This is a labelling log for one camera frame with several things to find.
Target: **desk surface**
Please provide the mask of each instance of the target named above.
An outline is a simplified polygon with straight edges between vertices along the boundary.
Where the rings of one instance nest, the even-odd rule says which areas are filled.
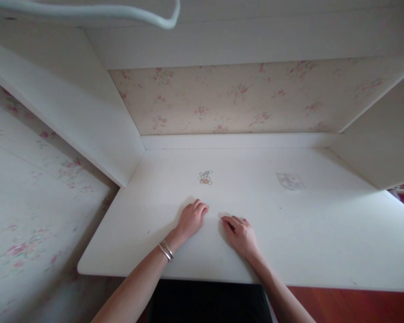
[[[198,179],[207,170],[212,185]],[[286,189],[276,173],[298,175],[303,188]],[[219,218],[230,214],[250,221],[288,285],[404,291],[404,205],[323,148],[147,150],[79,272],[127,276],[195,198],[210,212],[164,278],[255,281],[225,240]]]

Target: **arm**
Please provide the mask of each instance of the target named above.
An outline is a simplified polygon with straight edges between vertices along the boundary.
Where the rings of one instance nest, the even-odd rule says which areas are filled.
[[[209,207],[200,200],[184,208],[178,225],[165,238],[174,255],[188,238],[199,231],[208,210]],[[157,245],[117,288],[92,323],[136,322],[147,306],[167,262],[168,259]]]
[[[286,285],[269,268],[259,251],[255,231],[250,223],[236,216],[222,217],[229,243],[259,277],[269,302],[280,322],[316,323]]]

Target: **silver bangle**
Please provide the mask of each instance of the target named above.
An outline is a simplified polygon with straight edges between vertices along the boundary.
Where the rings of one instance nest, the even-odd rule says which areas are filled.
[[[173,258],[174,258],[174,254],[172,253],[171,248],[169,248],[169,246],[168,246],[168,244],[167,244],[166,240],[165,240],[165,239],[163,239],[162,243],[165,245],[166,249],[167,249],[167,250],[168,250],[168,252],[169,252],[169,255],[170,255],[170,256],[171,256],[171,258],[173,259]]]
[[[158,246],[160,247],[160,249],[163,251],[163,253],[165,254],[166,258],[167,258],[167,262],[171,262],[171,256],[169,256],[169,254],[165,251],[165,249],[163,249],[162,247],[162,243],[159,243]]]

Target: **floral wallpaper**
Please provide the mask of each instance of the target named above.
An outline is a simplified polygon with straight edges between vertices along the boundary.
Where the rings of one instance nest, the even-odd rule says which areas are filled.
[[[0,322],[89,322],[111,279],[76,264],[118,187],[0,87]]]
[[[404,56],[111,70],[141,135],[338,132]]]

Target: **red floor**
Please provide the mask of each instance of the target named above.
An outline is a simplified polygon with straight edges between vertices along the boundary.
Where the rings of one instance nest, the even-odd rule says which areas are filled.
[[[404,293],[289,287],[317,323],[404,323]],[[138,323],[146,322],[146,311]]]

